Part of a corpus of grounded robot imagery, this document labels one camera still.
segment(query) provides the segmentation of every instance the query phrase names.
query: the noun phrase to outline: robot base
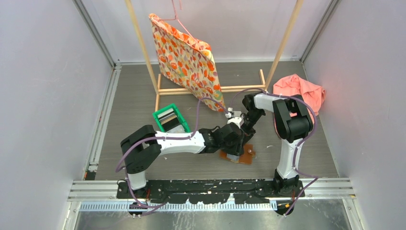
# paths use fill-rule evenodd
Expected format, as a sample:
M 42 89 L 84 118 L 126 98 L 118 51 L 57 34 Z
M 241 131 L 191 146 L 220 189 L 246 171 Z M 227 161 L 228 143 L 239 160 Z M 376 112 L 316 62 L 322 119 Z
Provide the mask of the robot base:
M 118 185 L 117 198 L 131 199 L 127 182 Z M 144 188 L 134 193 L 137 198 L 146 198 L 149 190 L 149 199 L 155 204 L 184 204 L 186 201 L 218 204 L 227 202 L 229 198 L 233 198 L 235 204 L 264 204 L 270 202 L 267 197 L 286 197 L 291 203 L 293 193 L 299 194 L 301 188 L 303 184 L 299 181 L 290 193 L 284 191 L 284 194 L 278 194 L 273 181 L 265 179 L 149 180 Z

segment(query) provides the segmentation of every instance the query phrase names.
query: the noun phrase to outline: orange leaf print fabric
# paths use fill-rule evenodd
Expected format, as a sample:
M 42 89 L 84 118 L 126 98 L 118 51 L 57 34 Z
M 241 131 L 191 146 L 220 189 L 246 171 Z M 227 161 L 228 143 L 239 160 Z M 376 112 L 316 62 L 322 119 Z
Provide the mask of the orange leaf print fabric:
M 149 19 L 162 75 L 195 97 L 210 97 L 225 107 L 210 45 L 178 31 L 153 13 Z M 222 111 L 213 101 L 203 102 L 212 110 Z

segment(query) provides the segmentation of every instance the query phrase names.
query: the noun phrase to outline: metal floor plate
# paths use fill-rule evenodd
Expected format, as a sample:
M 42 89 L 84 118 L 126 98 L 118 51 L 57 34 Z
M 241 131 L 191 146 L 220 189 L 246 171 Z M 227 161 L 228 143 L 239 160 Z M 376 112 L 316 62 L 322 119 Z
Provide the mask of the metal floor plate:
M 299 200 L 284 218 L 274 211 L 164 211 L 132 218 L 127 212 L 79 210 L 76 230 L 350 230 L 342 200 Z

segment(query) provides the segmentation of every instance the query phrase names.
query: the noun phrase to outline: gray floor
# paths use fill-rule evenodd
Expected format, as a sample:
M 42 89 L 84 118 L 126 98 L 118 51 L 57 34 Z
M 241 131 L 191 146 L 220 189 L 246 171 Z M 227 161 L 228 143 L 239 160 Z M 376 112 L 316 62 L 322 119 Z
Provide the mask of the gray floor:
M 263 69 L 266 77 L 271 65 L 271 62 L 217 63 L 216 68 L 222 86 L 254 85 L 260 84 L 259 69 Z M 154 66 L 154 71 L 156 75 L 159 73 L 157 65 Z M 271 86 L 280 78 L 294 73 L 305 78 L 300 62 L 280 62 Z M 163 79 L 162 88 L 176 87 L 175 83 Z M 234 94 L 224 93 L 227 106 Z M 101 151 L 97 180 L 117 180 L 124 177 L 122 172 L 114 172 L 122 155 L 120 149 L 122 139 L 146 124 L 152 124 L 156 130 L 159 130 L 152 117 L 155 96 L 145 65 L 123 66 Z M 233 105 L 235 110 L 244 110 L 242 98 L 243 93 L 236 98 Z M 176 104 L 189 126 L 193 128 L 197 99 L 192 95 L 161 97 L 161 108 L 170 103 Z M 214 112 L 204 104 L 201 105 L 199 128 L 213 128 L 216 125 L 224 125 L 225 122 L 223 113 Z M 281 152 L 281 140 L 273 128 L 272 114 L 268 112 L 256 124 L 255 129 L 257 133 L 250 143 L 254 145 L 257 157 L 252 165 L 222 160 L 218 153 L 178 153 L 158 157 L 147 169 L 147 179 L 272 178 Z M 322 126 L 319 126 L 319 130 L 304 144 L 300 157 L 300 169 L 322 177 L 338 176 Z

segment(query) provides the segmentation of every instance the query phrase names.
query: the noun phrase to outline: wooden pole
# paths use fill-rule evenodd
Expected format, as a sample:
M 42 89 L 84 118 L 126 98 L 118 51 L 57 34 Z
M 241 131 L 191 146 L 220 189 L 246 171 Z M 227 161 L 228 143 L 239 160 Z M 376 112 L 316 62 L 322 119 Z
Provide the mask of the wooden pole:
M 158 90 L 161 89 L 161 74 L 158 74 Z M 161 95 L 158 93 L 157 97 L 155 99 L 155 112 L 158 111 L 159 109 L 159 100 L 160 100 Z
M 276 53 L 275 60 L 272 63 L 271 70 L 269 71 L 267 80 L 265 82 L 265 88 L 264 88 L 265 90 L 267 90 L 267 88 L 269 87 L 269 84 L 271 83 L 273 74 L 275 73 L 275 70 L 276 70 L 276 66 L 278 65 L 279 59 L 281 58 L 283 50 L 285 49 L 285 45 L 286 45 L 286 43 L 288 41 L 288 38 L 289 38 L 289 36 L 291 34 L 291 31 L 292 31 L 294 23 L 296 21 L 297 15 L 299 15 L 299 11 L 300 11 L 300 8 L 302 7 L 302 5 L 303 5 L 303 0 L 297 0 L 296 1 L 296 4 L 294 6 L 294 9 L 293 9 L 293 12 L 292 12 L 292 15 L 291 15 L 291 18 L 289 19 L 289 22 L 288 22 L 288 26 L 286 27 L 285 34 L 283 35 L 282 42 L 279 45 L 278 52 Z
M 155 93 L 158 95 L 158 85 L 157 85 L 157 80 L 155 79 L 154 71 L 152 70 L 151 62 L 149 62 L 149 57 L 147 53 L 147 49 L 145 48 L 145 43 L 144 39 L 142 38 L 141 31 L 139 29 L 137 17 L 135 16 L 134 8 L 133 5 L 131 4 L 131 0 L 125 0 L 125 4 L 127 5 L 128 12 L 130 13 L 131 21 L 133 22 L 133 26 L 135 29 L 135 32 L 138 37 L 138 41 L 141 46 L 142 53 L 144 54 L 144 59 L 147 64 L 149 76 L 151 77 L 152 85 L 154 86 Z
M 259 70 L 259 78 L 261 79 L 261 84 L 265 85 L 264 72 L 262 69 Z

